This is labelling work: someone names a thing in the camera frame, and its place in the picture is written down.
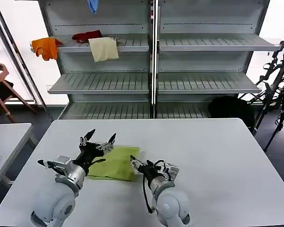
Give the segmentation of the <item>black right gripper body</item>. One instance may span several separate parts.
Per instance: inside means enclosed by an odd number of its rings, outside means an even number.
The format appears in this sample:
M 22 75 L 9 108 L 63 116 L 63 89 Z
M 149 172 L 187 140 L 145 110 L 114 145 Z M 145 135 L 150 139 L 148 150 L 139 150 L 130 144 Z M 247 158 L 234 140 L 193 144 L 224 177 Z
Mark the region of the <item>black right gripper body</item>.
M 159 172 L 159 167 L 148 159 L 146 160 L 146 164 L 142 164 L 138 167 L 138 172 L 142 173 L 148 181 L 152 181 L 158 176 L 163 176 L 163 174 Z

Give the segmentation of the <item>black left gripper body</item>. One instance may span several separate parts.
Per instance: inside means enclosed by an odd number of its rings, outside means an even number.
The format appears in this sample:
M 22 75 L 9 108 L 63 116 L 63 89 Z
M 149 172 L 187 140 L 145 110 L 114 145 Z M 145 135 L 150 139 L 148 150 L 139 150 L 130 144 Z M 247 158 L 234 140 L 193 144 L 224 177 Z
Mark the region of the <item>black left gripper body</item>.
M 103 157 L 104 152 L 97 147 L 99 144 L 86 142 L 85 145 L 79 145 L 80 154 L 73 160 L 73 164 L 80 166 L 86 174 L 89 173 L 89 167 L 97 157 Z

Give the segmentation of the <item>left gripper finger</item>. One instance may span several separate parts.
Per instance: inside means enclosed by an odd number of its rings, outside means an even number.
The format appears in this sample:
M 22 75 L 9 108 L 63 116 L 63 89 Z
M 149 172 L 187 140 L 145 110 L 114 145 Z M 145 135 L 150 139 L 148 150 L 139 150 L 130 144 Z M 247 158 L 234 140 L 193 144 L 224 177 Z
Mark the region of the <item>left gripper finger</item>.
M 80 137 L 80 146 L 85 146 L 87 142 L 91 139 L 93 134 L 95 133 L 95 129 L 89 131 L 84 137 Z
M 111 138 L 108 140 L 108 142 L 105 142 L 99 146 L 96 147 L 97 150 L 102 151 L 104 154 L 107 154 L 111 152 L 114 149 L 114 143 L 115 143 L 116 133 L 114 133 Z

